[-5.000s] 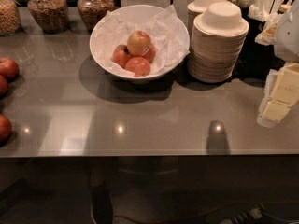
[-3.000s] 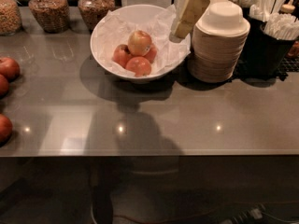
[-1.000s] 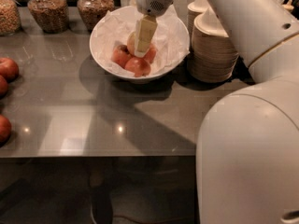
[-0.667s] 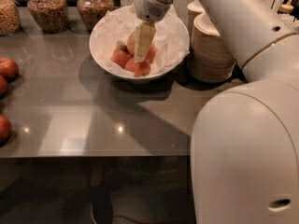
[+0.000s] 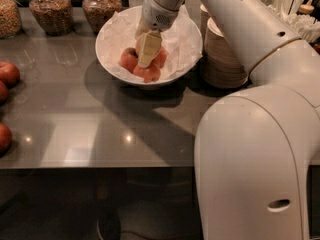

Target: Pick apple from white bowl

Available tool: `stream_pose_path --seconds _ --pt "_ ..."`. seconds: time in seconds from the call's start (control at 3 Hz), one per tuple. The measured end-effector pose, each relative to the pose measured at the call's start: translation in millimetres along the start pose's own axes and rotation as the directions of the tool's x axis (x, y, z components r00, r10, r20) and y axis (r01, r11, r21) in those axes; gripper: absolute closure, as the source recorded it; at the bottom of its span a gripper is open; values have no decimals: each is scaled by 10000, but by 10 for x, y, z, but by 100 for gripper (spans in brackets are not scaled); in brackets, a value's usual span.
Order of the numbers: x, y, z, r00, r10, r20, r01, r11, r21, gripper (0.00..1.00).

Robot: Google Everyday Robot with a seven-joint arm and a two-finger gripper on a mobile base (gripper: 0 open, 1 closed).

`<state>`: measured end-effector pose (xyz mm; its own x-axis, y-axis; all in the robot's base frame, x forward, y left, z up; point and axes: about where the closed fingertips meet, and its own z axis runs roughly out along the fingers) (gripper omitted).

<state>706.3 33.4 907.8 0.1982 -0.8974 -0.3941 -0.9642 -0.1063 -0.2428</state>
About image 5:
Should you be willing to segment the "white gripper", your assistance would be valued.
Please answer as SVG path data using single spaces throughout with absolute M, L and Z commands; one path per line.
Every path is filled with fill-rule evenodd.
M 178 12 L 179 0 L 144 0 L 141 19 L 135 32 L 140 67 L 148 67 L 158 55 L 162 43 L 160 32 L 173 25 Z

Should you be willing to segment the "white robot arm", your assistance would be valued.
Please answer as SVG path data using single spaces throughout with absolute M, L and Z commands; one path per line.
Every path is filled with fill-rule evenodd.
M 200 0 L 253 85 L 215 102 L 195 138 L 204 240 L 310 240 L 307 174 L 320 151 L 320 56 L 259 0 Z M 166 30 L 183 0 L 144 0 Z

